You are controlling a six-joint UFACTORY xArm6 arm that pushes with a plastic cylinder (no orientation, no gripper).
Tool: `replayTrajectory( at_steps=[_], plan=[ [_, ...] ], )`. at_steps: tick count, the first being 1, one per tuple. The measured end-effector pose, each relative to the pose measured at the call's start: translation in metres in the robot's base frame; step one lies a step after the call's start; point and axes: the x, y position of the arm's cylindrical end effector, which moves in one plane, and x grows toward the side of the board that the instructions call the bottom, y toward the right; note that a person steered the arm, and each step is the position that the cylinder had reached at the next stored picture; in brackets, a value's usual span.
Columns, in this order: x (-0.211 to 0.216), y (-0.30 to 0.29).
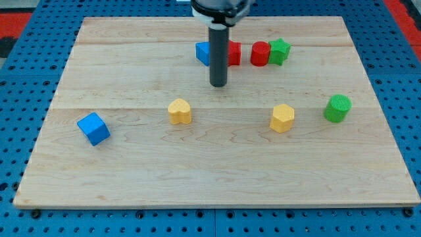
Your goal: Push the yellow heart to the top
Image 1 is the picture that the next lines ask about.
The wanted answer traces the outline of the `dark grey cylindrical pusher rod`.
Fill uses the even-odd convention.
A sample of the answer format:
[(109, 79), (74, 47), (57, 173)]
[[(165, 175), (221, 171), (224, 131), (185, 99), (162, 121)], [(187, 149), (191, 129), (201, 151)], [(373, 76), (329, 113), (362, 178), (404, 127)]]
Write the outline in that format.
[(228, 77), (229, 29), (209, 28), (209, 76), (210, 84), (223, 87)]

